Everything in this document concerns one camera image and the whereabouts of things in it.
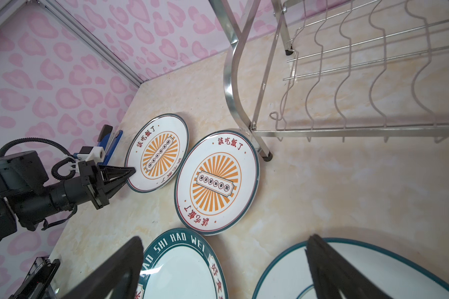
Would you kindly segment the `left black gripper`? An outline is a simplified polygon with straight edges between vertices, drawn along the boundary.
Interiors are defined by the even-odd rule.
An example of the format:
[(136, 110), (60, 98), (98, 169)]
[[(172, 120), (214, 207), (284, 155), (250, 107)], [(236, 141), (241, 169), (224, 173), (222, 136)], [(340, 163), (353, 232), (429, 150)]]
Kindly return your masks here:
[(109, 205), (109, 199), (136, 173), (134, 167), (96, 165), (94, 161), (79, 162), (78, 170), (80, 187), (76, 204), (90, 201), (96, 209)]

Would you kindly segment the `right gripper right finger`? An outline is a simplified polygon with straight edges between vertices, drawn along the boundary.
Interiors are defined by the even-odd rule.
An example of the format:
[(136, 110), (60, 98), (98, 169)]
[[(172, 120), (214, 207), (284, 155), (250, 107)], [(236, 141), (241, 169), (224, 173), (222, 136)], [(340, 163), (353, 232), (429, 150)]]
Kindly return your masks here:
[(306, 257), (318, 299), (388, 299), (319, 235), (307, 242)]

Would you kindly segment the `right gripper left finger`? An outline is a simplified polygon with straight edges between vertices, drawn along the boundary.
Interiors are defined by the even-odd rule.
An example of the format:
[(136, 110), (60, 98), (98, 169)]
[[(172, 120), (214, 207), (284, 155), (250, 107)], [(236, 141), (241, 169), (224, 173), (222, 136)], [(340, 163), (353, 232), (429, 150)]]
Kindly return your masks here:
[(116, 253), (64, 295), (65, 299), (133, 299), (143, 262), (143, 245), (132, 237)]

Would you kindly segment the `large orange sunburst plate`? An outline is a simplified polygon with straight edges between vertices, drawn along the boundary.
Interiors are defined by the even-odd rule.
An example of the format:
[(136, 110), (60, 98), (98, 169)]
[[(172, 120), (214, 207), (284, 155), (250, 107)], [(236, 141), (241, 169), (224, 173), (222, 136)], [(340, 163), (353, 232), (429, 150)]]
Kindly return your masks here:
[(137, 193), (151, 193), (164, 187), (184, 161), (190, 134), (185, 120), (173, 113), (153, 118), (130, 144), (124, 166), (135, 168), (128, 186)]

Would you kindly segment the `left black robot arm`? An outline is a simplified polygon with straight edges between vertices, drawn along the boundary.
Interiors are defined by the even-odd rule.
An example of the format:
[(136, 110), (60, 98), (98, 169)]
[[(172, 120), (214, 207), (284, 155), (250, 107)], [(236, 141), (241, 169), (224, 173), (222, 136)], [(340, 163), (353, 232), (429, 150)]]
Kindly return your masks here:
[(112, 198), (136, 172), (135, 168), (79, 163), (80, 175), (46, 185), (49, 177), (36, 151), (0, 157), (0, 242), (21, 225), (35, 231), (53, 225), (49, 216), (63, 211), (72, 215), (91, 202), (96, 209)]

